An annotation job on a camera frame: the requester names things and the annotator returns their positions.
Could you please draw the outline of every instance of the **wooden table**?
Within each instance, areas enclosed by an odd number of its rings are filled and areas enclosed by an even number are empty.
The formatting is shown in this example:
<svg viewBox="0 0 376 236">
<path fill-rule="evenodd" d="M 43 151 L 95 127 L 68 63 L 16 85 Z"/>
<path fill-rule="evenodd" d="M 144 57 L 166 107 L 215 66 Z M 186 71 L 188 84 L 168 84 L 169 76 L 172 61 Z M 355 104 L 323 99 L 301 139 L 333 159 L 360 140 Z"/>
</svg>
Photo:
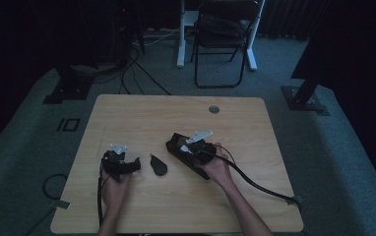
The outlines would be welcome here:
<svg viewBox="0 0 376 236">
<path fill-rule="evenodd" d="M 219 113 L 209 111 L 217 106 Z M 110 144 L 127 146 L 126 161 L 141 158 L 120 233 L 224 233 L 240 228 L 223 191 L 186 167 L 165 147 L 173 133 L 192 136 L 211 130 L 206 141 L 220 142 L 240 169 L 257 184 L 293 196 L 265 103 L 256 97 L 100 95 L 85 130 L 51 224 L 54 233 L 98 230 L 96 186 L 100 159 Z M 156 176 L 150 153 L 168 166 Z M 247 184 L 233 169 L 240 191 L 274 232 L 297 232 L 303 222 L 296 206 Z"/>
</svg>

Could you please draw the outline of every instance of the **white desk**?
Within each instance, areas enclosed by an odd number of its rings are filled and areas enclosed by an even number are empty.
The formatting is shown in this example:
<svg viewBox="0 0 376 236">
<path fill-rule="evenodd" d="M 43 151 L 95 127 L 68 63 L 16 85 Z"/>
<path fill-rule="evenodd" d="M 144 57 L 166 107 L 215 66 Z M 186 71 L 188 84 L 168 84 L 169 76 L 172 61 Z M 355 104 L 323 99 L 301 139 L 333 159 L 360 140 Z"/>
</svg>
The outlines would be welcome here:
<svg viewBox="0 0 376 236">
<path fill-rule="evenodd" d="M 261 7 L 259 9 L 259 17 L 252 26 L 252 32 L 249 36 L 249 44 L 247 45 L 247 59 L 249 61 L 251 71 L 256 71 L 258 69 L 255 61 L 255 55 L 253 54 L 252 45 L 253 41 L 255 40 L 259 22 L 261 21 L 261 14 L 265 5 L 265 0 L 261 0 L 260 4 Z M 179 38 L 178 61 L 176 63 L 178 68 L 183 68 L 185 64 L 185 27 L 193 27 L 195 21 L 197 21 L 197 17 L 198 12 L 196 11 L 185 11 L 185 0 L 181 0 L 181 34 Z"/>
</svg>

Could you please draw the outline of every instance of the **black device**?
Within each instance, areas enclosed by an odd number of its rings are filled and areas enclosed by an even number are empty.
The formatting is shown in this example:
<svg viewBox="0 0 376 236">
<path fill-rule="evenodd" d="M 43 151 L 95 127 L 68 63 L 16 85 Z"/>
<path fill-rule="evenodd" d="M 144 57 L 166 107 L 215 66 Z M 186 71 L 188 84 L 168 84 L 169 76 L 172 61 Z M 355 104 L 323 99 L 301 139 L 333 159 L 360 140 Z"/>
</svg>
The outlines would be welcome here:
<svg viewBox="0 0 376 236">
<path fill-rule="evenodd" d="M 126 152 L 117 154 L 114 150 L 108 150 L 102 157 L 101 164 L 105 173 L 109 174 L 116 181 L 120 181 L 120 175 L 130 174 L 140 170 L 140 158 L 137 157 L 133 162 L 124 161 Z"/>
<path fill-rule="evenodd" d="M 167 151 L 204 179 L 210 179 L 207 173 L 197 165 L 209 163 L 216 154 L 216 148 L 213 144 L 206 143 L 204 140 L 187 144 L 188 139 L 186 136 L 174 133 L 172 138 L 166 142 Z M 186 146 L 189 151 L 181 150 L 183 146 Z"/>
<path fill-rule="evenodd" d="M 126 152 L 121 152 L 118 154 L 114 150 L 108 150 L 105 152 L 101 159 L 101 165 L 99 167 L 99 177 L 98 177 L 98 189 L 97 189 L 97 206 L 98 206 L 98 219 L 99 225 L 102 224 L 102 205 L 101 205 L 101 190 L 102 190 L 102 169 L 110 175 L 114 180 L 120 182 L 120 175 L 130 174 L 135 171 L 140 170 L 140 158 L 137 157 L 133 162 L 124 162 L 124 157 Z"/>
</svg>

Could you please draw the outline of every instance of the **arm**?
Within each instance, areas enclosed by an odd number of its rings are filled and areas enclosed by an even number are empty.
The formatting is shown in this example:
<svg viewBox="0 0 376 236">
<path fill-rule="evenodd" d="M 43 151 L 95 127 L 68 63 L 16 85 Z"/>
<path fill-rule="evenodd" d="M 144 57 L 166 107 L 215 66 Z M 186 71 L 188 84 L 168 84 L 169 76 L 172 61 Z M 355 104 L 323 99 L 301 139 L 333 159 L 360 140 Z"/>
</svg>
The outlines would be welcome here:
<svg viewBox="0 0 376 236">
<path fill-rule="evenodd" d="M 118 183 L 113 178 L 109 178 L 105 172 L 102 172 L 104 183 L 102 187 L 102 199 L 105 203 L 105 214 L 97 233 L 98 236 L 115 235 L 118 216 L 124 203 L 131 177 L 132 174 L 123 175 L 120 183 Z"/>
<path fill-rule="evenodd" d="M 221 153 L 221 147 L 216 144 L 216 155 L 227 158 Z M 233 208 L 240 227 L 245 235 L 273 235 L 261 216 L 252 208 L 231 179 L 229 166 L 219 158 L 213 158 L 210 163 L 201 168 L 224 190 Z"/>
</svg>

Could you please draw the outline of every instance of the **white tab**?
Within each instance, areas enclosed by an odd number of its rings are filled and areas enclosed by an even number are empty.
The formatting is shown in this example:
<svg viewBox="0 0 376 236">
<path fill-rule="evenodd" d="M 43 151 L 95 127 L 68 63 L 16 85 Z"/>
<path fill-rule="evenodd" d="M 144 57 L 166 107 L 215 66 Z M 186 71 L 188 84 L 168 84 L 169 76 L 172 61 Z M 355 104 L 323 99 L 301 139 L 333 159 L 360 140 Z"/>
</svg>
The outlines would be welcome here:
<svg viewBox="0 0 376 236">
<path fill-rule="evenodd" d="M 212 134 L 213 134 L 213 131 L 196 131 L 194 136 L 187 140 L 187 144 L 196 143 Z"/>
<path fill-rule="evenodd" d="M 115 151 L 115 153 L 117 153 L 117 154 L 121 154 L 124 151 L 126 151 L 126 149 L 127 149 L 127 147 L 125 147 L 125 146 L 117 146 L 117 145 L 114 145 L 114 144 L 111 144 L 110 146 Z"/>
</svg>

